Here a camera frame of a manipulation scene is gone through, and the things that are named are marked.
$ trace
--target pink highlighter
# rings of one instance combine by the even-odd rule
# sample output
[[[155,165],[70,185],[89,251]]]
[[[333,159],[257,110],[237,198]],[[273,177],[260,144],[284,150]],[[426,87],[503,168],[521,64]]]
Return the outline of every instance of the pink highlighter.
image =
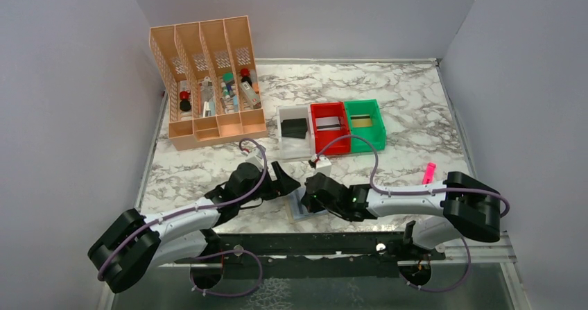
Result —
[[[423,177],[423,184],[428,184],[433,181],[433,177],[435,177],[435,168],[437,168],[437,164],[429,162],[426,165],[426,171],[424,172]]]

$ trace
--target white container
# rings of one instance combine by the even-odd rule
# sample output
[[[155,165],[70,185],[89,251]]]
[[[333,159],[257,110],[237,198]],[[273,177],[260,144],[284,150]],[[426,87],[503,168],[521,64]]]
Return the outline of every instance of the white container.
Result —
[[[288,105],[276,108],[277,115],[277,138],[279,154],[282,159],[310,158],[315,153],[315,138],[312,127],[312,116],[310,105]],[[308,130],[306,138],[282,137],[282,121],[287,119],[306,119]]]

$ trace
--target gray wall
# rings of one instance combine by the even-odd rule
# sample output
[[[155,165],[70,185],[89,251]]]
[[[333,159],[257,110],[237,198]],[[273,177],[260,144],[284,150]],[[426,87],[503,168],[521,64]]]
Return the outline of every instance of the gray wall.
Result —
[[[249,15],[261,58],[441,58],[474,0],[137,0],[152,26]]]
[[[0,0],[0,309],[94,309],[163,90],[135,0]]]
[[[588,0],[477,0],[441,64],[534,309],[586,309]]]

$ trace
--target marble surface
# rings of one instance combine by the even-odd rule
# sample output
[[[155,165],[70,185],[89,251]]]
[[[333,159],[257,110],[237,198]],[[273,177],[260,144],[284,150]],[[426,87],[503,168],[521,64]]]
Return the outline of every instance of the marble surface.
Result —
[[[429,162],[437,164],[435,179],[449,171],[467,172],[460,141],[451,119],[439,76],[432,64],[264,64],[257,66],[261,100],[269,137],[259,139],[268,161],[304,183],[312,175],[305,162],[282,163],[276,136],[276,107],[359,99],[378,100],[386,125],[386,149],[379,153],[376,183],[420,184]],[[141,213],[163,212],[191,203],[226,181],[243,161],[236,143],[176,151],[168,137],[168,112],[157,138]],[[371,154],[331,158],[331,176],[345,184],[368,182]],[[277,198],[249,209],[215,228],[217,232],[365,232],[403,230],[422,216],[388,216],[350,223],[332,215],[290,223],[285,201]]]

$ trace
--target red bottle cap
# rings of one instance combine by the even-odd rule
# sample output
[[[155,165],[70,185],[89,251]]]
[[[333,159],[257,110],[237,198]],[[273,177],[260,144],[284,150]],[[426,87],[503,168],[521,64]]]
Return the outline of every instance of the red bottle cap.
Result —
[[[190,99],[190,93],[184,91],[180,92],[180,100],[188,100]]]

